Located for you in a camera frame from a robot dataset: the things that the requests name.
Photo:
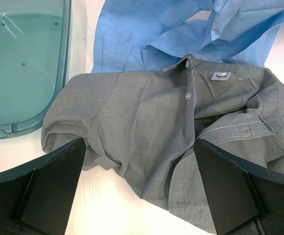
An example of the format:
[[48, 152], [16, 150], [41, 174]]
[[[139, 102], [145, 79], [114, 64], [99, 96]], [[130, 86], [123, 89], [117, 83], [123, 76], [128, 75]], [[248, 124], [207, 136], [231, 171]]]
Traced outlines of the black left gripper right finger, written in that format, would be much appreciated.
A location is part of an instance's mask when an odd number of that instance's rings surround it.
[[284, 235], [284, 174], [206, 140], [194, 151], [218, 235]]

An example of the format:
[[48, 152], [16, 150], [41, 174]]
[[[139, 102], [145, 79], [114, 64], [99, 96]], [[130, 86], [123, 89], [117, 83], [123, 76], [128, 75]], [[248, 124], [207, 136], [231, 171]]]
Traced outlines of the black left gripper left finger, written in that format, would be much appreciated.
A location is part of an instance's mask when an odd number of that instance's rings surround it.
[[0, 172], [0, 235], [63, 235], [85, 151], [78, 138]]

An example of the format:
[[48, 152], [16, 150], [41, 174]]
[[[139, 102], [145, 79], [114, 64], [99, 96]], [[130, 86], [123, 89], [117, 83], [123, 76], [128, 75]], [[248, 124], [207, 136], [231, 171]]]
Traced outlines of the grey shirt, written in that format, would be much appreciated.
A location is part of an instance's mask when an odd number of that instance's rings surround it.
[[48, 110], [42, 148], [76, 138], [84, 170], [113, 169], [139, 198], [215, 233], [194, 141], [284, 174], [284, 84], [268, 69], [192, 56], [163, 71], [80, 74]]

